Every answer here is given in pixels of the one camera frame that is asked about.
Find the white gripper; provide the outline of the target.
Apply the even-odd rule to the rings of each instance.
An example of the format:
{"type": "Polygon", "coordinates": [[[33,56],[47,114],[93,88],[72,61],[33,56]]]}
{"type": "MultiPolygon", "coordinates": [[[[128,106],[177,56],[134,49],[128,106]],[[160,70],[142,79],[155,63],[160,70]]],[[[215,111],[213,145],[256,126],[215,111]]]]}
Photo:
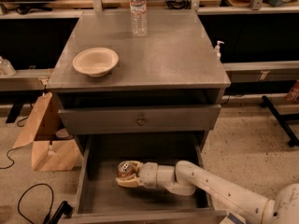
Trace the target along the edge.
{"type": "Polygon", "coordinates": [[[129,174],[136,174],[137,177],[131,178],[116,178],[119,186],[125,188],[138,188],[138,187],[156,187],[157,186],[157,171],[158,164],[154,162],[143,163],[141,161],[129,161],[130,169],[129,174]]]}

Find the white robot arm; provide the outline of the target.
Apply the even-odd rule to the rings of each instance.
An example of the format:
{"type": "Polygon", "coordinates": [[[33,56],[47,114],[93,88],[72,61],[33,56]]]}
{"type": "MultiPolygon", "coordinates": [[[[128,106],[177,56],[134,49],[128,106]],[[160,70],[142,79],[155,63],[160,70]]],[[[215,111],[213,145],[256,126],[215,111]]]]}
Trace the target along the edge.
{"type": "Polygon", "coordinates": [[[299,184],[287,186],[271,200],[189,161],[178,161],[174,166],[123,161],[118,165],[116,182],[126,188],[161,187],[180,196],[191,196],[199,188],[249,224],[298,224],[299,221],[299,184]]]}

